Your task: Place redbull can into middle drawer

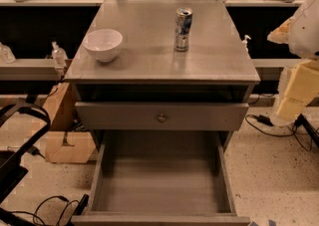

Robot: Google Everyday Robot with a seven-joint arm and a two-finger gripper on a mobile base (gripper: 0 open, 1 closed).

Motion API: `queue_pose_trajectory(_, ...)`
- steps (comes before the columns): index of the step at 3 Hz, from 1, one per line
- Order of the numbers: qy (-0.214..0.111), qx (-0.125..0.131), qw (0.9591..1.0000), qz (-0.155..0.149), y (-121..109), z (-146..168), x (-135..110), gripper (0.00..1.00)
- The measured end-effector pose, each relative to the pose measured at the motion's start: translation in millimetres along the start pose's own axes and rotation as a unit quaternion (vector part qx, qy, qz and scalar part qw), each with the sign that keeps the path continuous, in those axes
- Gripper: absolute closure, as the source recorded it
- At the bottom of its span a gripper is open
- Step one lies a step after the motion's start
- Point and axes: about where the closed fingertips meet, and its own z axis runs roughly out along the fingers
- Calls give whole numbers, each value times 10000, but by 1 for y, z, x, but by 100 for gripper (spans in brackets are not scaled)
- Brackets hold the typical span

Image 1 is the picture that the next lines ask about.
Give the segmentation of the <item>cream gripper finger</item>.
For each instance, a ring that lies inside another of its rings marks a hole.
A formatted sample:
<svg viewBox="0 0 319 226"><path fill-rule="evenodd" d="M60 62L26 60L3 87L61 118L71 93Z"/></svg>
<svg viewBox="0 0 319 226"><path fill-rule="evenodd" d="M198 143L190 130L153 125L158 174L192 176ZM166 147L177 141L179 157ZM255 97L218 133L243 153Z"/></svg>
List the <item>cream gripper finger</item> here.
<svg viewBox="0 0 319 226"><path fill-rule="evenodd" d="M319 61L306 60L281 73L279 98L275 103L277 122L294 122L319 94Z"/></svg>
<svg viewBox="0 0 319 226"><path fill-rule="evenodd" d="M292 42L292 24L294 19L292 17L285 20L275 30L271 31L267 40L275 44L290 44Z"/></svg>

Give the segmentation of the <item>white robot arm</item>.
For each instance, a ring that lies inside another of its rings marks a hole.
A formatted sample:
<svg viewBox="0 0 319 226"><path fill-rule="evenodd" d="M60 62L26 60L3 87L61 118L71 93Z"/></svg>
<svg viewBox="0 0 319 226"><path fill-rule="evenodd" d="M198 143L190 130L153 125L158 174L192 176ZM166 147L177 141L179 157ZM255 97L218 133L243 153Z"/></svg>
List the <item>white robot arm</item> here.
<svg viewBox="0 0 319 226"><path fill-rule="evenodd" d="M319 94L319 0L305 0L267 40L287 44L301 62L281 72L271 121L278 126L293 123Z"/></svg>

